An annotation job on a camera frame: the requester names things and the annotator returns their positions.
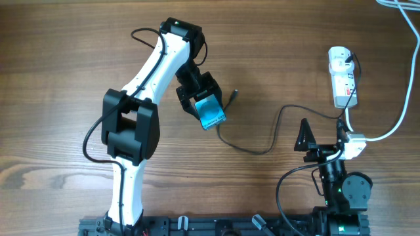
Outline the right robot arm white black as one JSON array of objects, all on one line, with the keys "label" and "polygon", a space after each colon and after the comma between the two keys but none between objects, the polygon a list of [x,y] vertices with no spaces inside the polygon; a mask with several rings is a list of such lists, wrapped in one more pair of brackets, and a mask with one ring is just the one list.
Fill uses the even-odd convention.
[{"label": "right robot arm white black", "polygon": [[345,161],[361,154],[366,137],[352,132],[342,120],[336,123],[335,144],[317,144],[307,119],[301,120],[295,151],[304,151],[306,163],[316,163],[325,206],[316,206],[306,229],[309,235],[366,236],[371,234],[368,209],[373,182],[361,172],[347,172]]}]

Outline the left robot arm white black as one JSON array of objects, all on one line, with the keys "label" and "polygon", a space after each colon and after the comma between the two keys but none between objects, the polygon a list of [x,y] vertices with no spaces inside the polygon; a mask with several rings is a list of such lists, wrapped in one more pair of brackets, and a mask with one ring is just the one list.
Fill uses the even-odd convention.
[{"label": "left robot arm white black", "polygon": [[121,90],[110,89],[102,104],[101,140],[114,170],[112,204],[104,224],[112,235],[138,235],[142,225],[142,183],[147,160],[160,139],[158,106],[171,81],[182,109],[209,130],[226,119],[222,91],[195,58],[207,44],[200,26],[168,18],[157,44],[136,76]]}]

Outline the teal screen smartphone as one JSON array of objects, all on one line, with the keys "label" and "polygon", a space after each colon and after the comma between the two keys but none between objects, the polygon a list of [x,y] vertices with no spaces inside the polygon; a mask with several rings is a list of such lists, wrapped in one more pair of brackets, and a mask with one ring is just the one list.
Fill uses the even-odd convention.
[{"label": "teal screen smartphone", "polygon": [[226,115],[214,94],[196,102],[194,105],[204,130],[209,130],[226,121]]}]

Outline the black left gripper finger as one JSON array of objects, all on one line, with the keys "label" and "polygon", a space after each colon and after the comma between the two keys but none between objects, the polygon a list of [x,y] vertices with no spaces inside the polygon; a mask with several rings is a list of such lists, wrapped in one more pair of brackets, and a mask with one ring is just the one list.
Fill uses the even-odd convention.
[{"label": "black left gripper finger", "polygon": [[223,108],[222,90],[218,85],[215,85],[215,88],[213,89],[213,94],[215,95],[215,98],[217,99],[217,102],[219,103],[219,106],[221,108]]},{"label": "black left gripper finger", "polygon": [[193,115],[197,120],[199,120],[199,114],[196,108],[192,106],[192,103],[190,101],[190,99],[193,98],[197,94],[197,92],[194,90],[187,89],[186,87],[178,87],[176,89],[176,92],[183,110],[186,113]]}]

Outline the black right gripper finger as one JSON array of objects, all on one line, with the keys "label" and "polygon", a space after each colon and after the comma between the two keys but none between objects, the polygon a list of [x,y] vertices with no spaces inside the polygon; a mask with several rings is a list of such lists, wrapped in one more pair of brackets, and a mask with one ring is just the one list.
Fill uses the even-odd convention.
[{"label": "black right gripper finger", "polygon": [[316,139],[312,133],[307,118],[301,120],[299,134],[295,142],[295,151],[309,151],[310,149],[316,149]]},{"label": "black right gripper finger", "polygon": [[349,132],[349,129],[341,118],[337,119],[336,130],[337,130],[337,143],[336,143],[337,149],[344,149],[345,143],[348,142],[347,132]]}]

